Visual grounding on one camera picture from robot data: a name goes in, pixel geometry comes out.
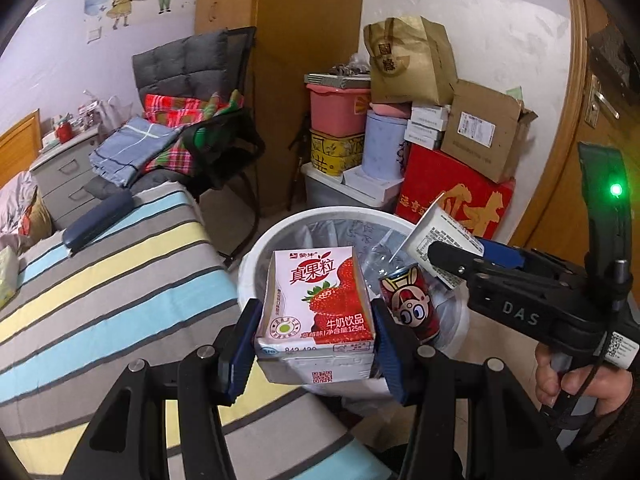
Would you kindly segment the person's right hand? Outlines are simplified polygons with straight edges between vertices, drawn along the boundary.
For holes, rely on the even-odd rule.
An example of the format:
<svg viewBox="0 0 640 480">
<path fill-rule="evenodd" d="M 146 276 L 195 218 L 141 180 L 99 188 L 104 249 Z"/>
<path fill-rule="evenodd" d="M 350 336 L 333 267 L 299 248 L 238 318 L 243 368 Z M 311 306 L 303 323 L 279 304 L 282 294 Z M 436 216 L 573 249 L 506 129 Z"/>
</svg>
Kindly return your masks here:
<svg viewBox="0 0 640 480">
<path fill-rule="evenodd" d="M 555 404 L 561 391 L 577 396 L 592 371 L 591 366 L 586 366 L 560 376 L 552 368 L 552 352 L 544 344 L 537 344 L 535 358 L 536 397 L 541 404 L 547 406 Z M 604 416 L 617 411 L 626 403 L 633 386 L 634 378 L 628 370 L 601 366 L 582 395 L 596 398 L 596 414 Z"/>
</svg>

